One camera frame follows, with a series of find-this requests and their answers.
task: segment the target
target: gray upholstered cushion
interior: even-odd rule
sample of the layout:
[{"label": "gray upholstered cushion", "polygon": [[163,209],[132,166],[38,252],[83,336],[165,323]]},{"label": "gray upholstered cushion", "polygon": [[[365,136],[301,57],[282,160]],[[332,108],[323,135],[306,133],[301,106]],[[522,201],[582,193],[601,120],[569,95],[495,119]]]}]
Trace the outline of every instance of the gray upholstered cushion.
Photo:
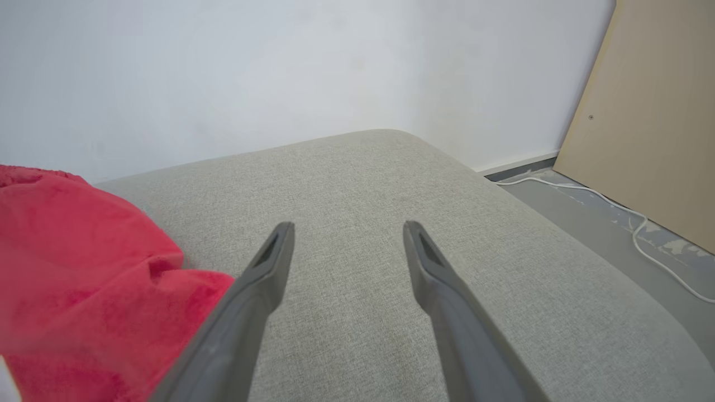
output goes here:
[{"label": "gray upholstered cushion", "polygon": [[424,224],[554,401],[715,400],[710,365],[655,300],[412,135],[344,134],[97,187],[142,208],[191,268],[239,275],[274,225],[295,222],[253,401],[446,400],[410,287],[407,219]]}]

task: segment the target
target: wooden panel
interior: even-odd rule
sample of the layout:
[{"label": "wooden panel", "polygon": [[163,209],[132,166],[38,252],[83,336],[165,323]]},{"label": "wooden panel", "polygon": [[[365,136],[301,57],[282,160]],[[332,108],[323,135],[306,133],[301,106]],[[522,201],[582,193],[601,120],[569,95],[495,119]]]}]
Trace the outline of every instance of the wooden panel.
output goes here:
[{"label": "wooden panel", "polygon": [[715,1],[618,1],[554,170],[715,253]]}]

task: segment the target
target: red fabric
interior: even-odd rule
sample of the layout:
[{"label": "red fabric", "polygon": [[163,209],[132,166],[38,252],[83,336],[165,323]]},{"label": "red fabric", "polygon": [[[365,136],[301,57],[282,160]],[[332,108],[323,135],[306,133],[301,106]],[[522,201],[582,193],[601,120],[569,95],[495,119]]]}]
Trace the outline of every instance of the red fabric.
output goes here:
[{"label": "red fabric", "polygon": [[129,202],[0,165],[0,354],[25,402],[143,401],[233,279]]}]

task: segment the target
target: white cable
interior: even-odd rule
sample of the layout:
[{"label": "white cable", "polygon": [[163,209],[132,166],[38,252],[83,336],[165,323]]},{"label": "white cable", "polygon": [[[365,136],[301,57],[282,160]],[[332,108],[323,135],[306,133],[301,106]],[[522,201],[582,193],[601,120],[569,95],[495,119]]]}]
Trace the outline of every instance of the white cable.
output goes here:
[{"label": "white cable", "polygon": [[642,255],[644,255],[644,256],[645,256],[646,258],[648,258],[650,261],[653,261],[654,263],[656,263],[656,265],[658,265],[660,268],[663,268],[667,273],[671,274],[671,276],[672,276],[673,278],[675,278],[675,280],[677,280],[678,282],[680,282],[680,284],[683,285],[683,287],[686,288],[690,293],[692,293],[693,296],[697,297],[698,299],[700,299],[700,300],[702,300],[702,301],[704,301],[704,302],[715,304],[715,299],[708,299],[708,298],[706,298],[705,296],[701,295],[700,293],[696,292],[693,288],[690,287],[690,285],[688,285],[687,283],[685,283],[685,281],[682,280],[682,279],[681,279],[675,272],[673,272],[670,268],[666,267],[663,263],[661,263],[660,261],[658,261],[658,260],[656,260],[655,258],[651,257],[650,255],[647,255],[643,250],[641,250],[640,246],[638,246],[637,236],[638,236],[638,232],[640,232],[641,229],[643,229],[643,228],[646,226],[646,223],[648,223],[648,217],[647,217],[647,216],[641,214],[640,212],[636,212],[636,211],[634,211],[634,210],[630,210],[630,209],[628,209],[628,208],[626,208],[626,207],[624,207],[624,206],[622,206],[622,205],[616,204],[615,202],[613,202],[613,201],[609,200],[608,198],[606,198],[605,196],[603,196],[603,194],[601,194],[600,192],[595,191],[595,190],[592,190],[592,189],[590,189],[590,188],[588,188],[588,187],[579,187],[579,186],[573,186],[573,185],[558,185],[558,184],[556,184],[556,183],[547,182],[547,181],[545,181],[545,180],[537,179],[537,178],[535,178],[535,177],[527,177],[527,178],[525,178],[525,179],[516,180],[515,182],[508,182],[508,183],[497,183],[497,182],[495,182],[494,184],[496,184],[496,185],[498,185],[498,186],[511,186],[511,185],[517,185],[517,184],[519,184],[519,183],[526,182],[526,181],[544,183],[544,184],[547,184],[547,185],[550,185],[550,186],[554,186],[554,187],[562,187],[562,188],[571,188],[571,189],[574,189],[574,190],[590,191],[590,192],[592,192],[593,194],[598,195],[599,197],[603,198],[608,204],[611,204],[611,205],[613,205],[614,207],[616,207],[616,208],[618,208],[618,209],[620,209],[620,210],[624,210],[624,211],[626,211],[626,212],[630,212],[630,213],[632,213],[632,214],[634,214],[634,215],[638,215],[639,217],[642,217],[642,218],[643,218],[643,223],[641,223],[641,225],[638,226],[638,227],[633,231],[633,237],[632,237],[632,238],[633,238],[633,245],[636,246],[636,250],[638,250]]}]

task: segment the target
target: white baseboard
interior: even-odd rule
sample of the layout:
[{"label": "white baseboard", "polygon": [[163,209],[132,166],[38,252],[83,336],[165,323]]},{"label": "white baseboard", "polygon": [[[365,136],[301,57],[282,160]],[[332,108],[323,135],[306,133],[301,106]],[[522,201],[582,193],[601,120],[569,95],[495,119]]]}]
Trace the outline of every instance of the white baseboard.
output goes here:
[{"label": "white baseboard", "polygon": [[553,158],[558,155],[559,149],[555,149],[546,154],[533,155],[530,157],[522,157],[518,160],[512,160],[511,162],[499,162],[491,165],[485,165],[480,167],[473,167],[472,169],[482,176],[491,175],[493,173],[503,172],[505,170],[513,169],[514,167],[520,167],[528,165],[534,162],[540,162],[549,158]]}]

